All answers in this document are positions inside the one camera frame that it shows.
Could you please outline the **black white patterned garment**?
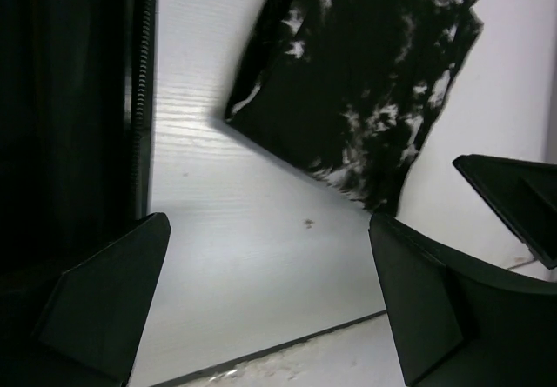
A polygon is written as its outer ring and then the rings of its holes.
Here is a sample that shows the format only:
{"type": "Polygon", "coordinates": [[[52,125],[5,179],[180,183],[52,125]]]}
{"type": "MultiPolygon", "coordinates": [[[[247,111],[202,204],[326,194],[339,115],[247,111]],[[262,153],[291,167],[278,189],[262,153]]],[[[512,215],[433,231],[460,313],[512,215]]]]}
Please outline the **black white patterned garment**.
{"type": "Polygon", "coordinates": [[[406,177],[480,35],[477,0],[266,0],[225,121],[369,212],[406,177]]]}

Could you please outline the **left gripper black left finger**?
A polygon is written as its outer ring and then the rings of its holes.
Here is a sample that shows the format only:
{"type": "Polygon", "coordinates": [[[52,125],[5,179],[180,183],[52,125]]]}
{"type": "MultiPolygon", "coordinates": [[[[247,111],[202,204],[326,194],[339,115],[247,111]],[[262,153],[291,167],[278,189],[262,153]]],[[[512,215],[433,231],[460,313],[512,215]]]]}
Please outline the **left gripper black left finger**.
{"type": "Polygon", "coordinates": [[[58,281],[38,341],[118,382],[128,380],[171,234],[154,213],[58,281]]]}

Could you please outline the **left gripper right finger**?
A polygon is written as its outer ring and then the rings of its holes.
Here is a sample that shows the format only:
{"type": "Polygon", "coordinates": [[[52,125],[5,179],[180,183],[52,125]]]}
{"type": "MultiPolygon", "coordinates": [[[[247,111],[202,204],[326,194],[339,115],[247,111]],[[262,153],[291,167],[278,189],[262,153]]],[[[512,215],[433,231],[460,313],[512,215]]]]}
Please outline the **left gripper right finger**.
{"type": "Polygon", "coordinates": [[[369,237],[407,386],[554,386],[556,285],[374,214],[369,237]]]}

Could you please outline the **black suitcase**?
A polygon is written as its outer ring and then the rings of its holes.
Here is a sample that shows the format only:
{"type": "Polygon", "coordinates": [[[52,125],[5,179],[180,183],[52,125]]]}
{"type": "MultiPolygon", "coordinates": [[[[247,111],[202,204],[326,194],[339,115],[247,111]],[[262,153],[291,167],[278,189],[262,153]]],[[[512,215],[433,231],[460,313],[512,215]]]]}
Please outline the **black suitcase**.
{"type": "Polygon", "coordinates": [[[147,211],[157,0],[1,0],[1,271],[147,211]]]}

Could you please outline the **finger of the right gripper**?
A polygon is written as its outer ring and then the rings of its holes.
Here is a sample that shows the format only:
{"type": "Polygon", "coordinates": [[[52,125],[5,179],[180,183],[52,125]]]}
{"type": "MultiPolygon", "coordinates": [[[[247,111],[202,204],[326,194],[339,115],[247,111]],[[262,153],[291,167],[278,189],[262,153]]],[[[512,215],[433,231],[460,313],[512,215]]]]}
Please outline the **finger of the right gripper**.
{"type": "Polygon", "coordinates": [[[556,166],[461,155],[453,166],[547,269],[556,268],[556,166]]]}

